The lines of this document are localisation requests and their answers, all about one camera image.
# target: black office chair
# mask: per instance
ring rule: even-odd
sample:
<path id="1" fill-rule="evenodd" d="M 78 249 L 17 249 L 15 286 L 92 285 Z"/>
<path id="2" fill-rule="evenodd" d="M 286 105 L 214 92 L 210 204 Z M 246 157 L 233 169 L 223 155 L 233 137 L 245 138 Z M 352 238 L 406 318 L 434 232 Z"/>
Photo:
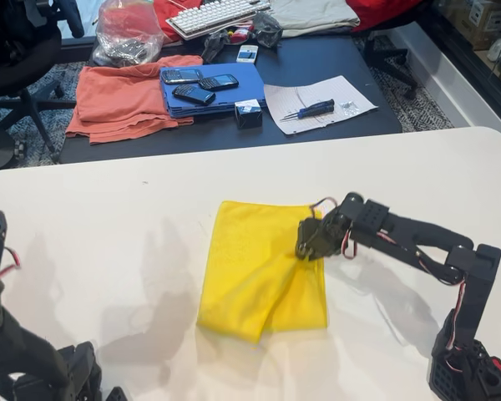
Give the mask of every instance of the black office chair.
<path id="1" fill-rule="evenodd" d="M 0 100 L 0 109 L 12 110 L 0 121 L 0 129 L 9 129 L 20 119 L 30 116 L 50 150 L 52 160 L 57 163 L 59 153 L 44 128 L 39 111 L 73 109 L 76 102 L 49 99 L 52 92 L 58 98 L 63 97 L 64 93 L 58 81 L 52 82 L 35 94 L 30 94 L 26 88 L 40 80 L 56 64 L 61 51 L 58 21 L 66 19 L 75 38 L 83 37 L 84 27 L 75 0 L 53 0 L 52 5 L 38 0 L 37 7 L 42 16 L 47 18 L 47 23 L 35 31 L 35 44 L 26 50 L 17 63 L 0 65 L 0 97 L 19 97 Z"/>
<path id="2" fill-rule="evenodd" d="M 410 89 L 405 93 L 405 97 L 407 99 L 414 99 L 416 97 L 416 89 L 418 88 L 418 83 L 415 79 L 412 79 L 411 77 L 391 65 L 387 61 L 387 59 L 391 57 L 397 57 L 397 63 L 404 65 L 407 62 L 408 50 L 405 48 L 376 50 L 374 32 L 382 31 L 384 29 L 398 28 L 402 27 L 403 25 L 413 23 L 431 6 L 432 2 L 433 0 L 423 0 L 418 5 L 407 10 L 405 13 L 392 18 L 389 21 L 380 23 L 376 27 L 370 28 L 365 31 L 366 33 L 368 33 L 368 36 L 366 44 L 364 45 L 362 55 L 366 60 L 366 64 L 370 67 L 380 69 L 381 71 L 383 71 L 383 73 L 386 73 L 410 86 Z"/>

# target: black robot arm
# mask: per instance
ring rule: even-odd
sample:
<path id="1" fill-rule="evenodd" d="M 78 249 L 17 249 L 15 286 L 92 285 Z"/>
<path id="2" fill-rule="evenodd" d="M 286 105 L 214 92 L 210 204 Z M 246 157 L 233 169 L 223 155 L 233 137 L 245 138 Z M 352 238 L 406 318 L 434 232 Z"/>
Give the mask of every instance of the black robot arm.
<path id="1" fill-rule="evenodd" d="M 6 219 L 0 211 L 0 262 L 6 231 Z M 3 289 L 0 282 L 0 396 L 8 401 L 99 401 L 102 373 L 93 345 L 81 343 L 56 350 L 23 329 L 2 306 Z M 13 380 L 11 373 L 26 374 Z M 114 388 L 108 398 L 125 399 L 120 388 Z"/>
<path id="2" fill-rule="evenodd" d="M 346 255 L 348 240 L 375 248 L 434 276 L 442 284 L 459 286 L 457 305 L 448 314 L 433 347 L 430 387 L 444 400 L 500 400 L 501 363 L 475 340 L 484 307 L 498 270 L 501 250 L 473 242 L 440 226 L 389 213 L 386 206 L 350 193 L 322 219 L 301 221 L 296 243 L 299 258 Z M 420 246 L 448 253 L 438 263 Z"/>

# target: screwdriver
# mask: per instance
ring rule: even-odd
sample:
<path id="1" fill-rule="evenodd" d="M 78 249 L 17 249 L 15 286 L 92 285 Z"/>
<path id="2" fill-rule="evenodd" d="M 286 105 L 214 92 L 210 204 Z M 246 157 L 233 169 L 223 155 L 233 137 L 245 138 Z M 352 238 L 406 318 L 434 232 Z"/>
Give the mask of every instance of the screwdriver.
<path id="1" fill-rule="evenodd" d="M 334 111 L 334 99 L 327 100 L 326 102 L 319 102 L 304 109 L 300 109 L 297 113 L 288 114 L 286 117 L 281 119 L 281 121 L 287 121 L 289 119 L 305 119 L 306 117 L 331 113 L 332 111 Z"/>

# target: mobile phone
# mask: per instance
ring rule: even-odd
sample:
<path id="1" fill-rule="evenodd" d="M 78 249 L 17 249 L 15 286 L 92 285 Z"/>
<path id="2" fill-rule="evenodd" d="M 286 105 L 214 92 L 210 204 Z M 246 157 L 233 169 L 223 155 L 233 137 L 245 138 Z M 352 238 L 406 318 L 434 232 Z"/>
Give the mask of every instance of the mobile phone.
<path id="1" fill-rule="evenodd" d="M 232 74 L 216 75 L 215 77 L 203 78 L 199 85 L 205 90 L 223 90 L 235 88 L 240 83 Z"/>
<path id="2" fill-rule="evenodd" d="M 254 63 L 258 54 L 258 46 L 244 44 L 240 47 L 240 52 L 237 54 L 238 63 Z"/>
<path id="3" fill-rule="evenodd" d="M 173 90 L 173 95 L 176 98 L 187 100 L 191 103 L 202 104 L 207 106 L 215 99 L 215 94 L 213 92 L 208 92 L 193 85 L 184 84 L 179 85 Z"/>
<path id="4" fill-rule="evenodd" d="M 164 69 L 161 71 L 161 78 L 171 85 L 199 82 L 204 77 L 198 69 Z"/>

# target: keyboard keys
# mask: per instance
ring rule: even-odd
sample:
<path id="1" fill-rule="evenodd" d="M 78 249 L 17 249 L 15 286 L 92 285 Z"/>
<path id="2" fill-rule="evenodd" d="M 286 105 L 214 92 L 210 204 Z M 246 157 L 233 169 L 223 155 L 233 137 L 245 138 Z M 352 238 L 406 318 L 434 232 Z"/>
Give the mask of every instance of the keyboard keys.
<path id="1" fill-rule="evenodd" d="M 183 10 L 167 22 L 184 39 L 192 39 L 251 19 L 270 7 L 266 0 L 218 0 Z"/>

